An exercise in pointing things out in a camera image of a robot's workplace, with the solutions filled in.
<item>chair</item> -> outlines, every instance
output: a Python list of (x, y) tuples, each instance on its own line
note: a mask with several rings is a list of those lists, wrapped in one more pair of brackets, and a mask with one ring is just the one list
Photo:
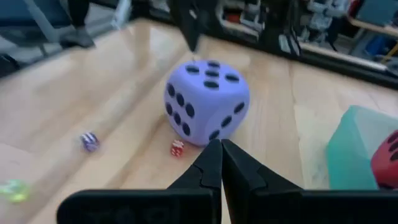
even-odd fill
[(62, 43), (62, 37), (73, 29), (58, 30), (71, 25), (59, 0), (0, 1), (0, 35), (20, 47), (39, 46), (46, 55), (44, 43), (60, 43), (62, 47), (79, 45)]

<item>foam dice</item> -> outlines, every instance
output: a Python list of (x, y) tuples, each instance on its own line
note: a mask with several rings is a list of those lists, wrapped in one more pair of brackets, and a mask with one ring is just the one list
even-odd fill
[(248, 84), (232, 67), (216, 61), (183, 63), (164, 91), (165, 111), (174, 130), (186, 141), (205, 146), (227, 138), (249, 108)]
[(350, 106), (326, 147), (330, 188), (377, 190), (379, 187), (371, 161), (380, 144), (396, 129), (396, 118), (360, 106)]
[(28, 198), (29, 188), (21, 180), (8, 180), (5, 185), (0, 186), (0, 193), (4, 194), (8, 201), (19, 203)]
[(398, 130), (383, 141), (374, 153), (371, 165), (380, 188), (398, 188)]
[(175, 157), (181, 157), (184, 150), (184, 143), (179, 140), (174, 140), (170, 153)]
[(100, 142), (94, 133), (84, 133), (80, 136), (80, 140), (88, 152), (94, 152), (100, 146)]

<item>chair leg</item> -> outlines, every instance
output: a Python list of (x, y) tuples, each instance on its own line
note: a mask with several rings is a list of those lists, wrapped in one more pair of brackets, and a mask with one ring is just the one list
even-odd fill
[(27, 9), (49, 42), (58, 42), (59, 35), (33, 0), (24, 0)]
[(44, 44), (40, 44), (39, 45), (39, 49), (41, 51), (41, 53), (43, 54), (44, 57), (49, 56), (49, 54), (47, 53), (47, 51), (45, 50)]
[(111, 21), (115, 29), (122, 29), (129, 20), (131, 14), (131, 0), (120, 0)]

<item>teal box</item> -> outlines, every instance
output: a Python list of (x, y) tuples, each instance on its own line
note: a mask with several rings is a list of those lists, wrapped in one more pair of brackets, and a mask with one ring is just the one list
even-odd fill
[(398, 120), (360, 106), (350, 106), (326, 147), (330, 188), (376, 190), (371, 159), (398, 129)]

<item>wooden floor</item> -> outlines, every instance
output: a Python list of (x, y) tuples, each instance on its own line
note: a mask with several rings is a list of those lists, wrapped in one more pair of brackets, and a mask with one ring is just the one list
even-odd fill
[[(81, 189), (164, 189), (201, 152), (169, 153), (178, 136), (164, 115), (165, 81), (192, 58), (180, 32), (141, 20), (96, 45), (0, 80), (0, 181), (32, 190), (20, 204), (0, 200), (0, 223), (55, 223), (60, 202)], [(396, 91), (337, 73), (207, 38), (201, 56), (237, 68), (251, 89), (231, 139), (301, 187), (328, 187), (325, 146), (349, 105), (398, 114)], [(100, 151), (81, 149), (85, 131)]]

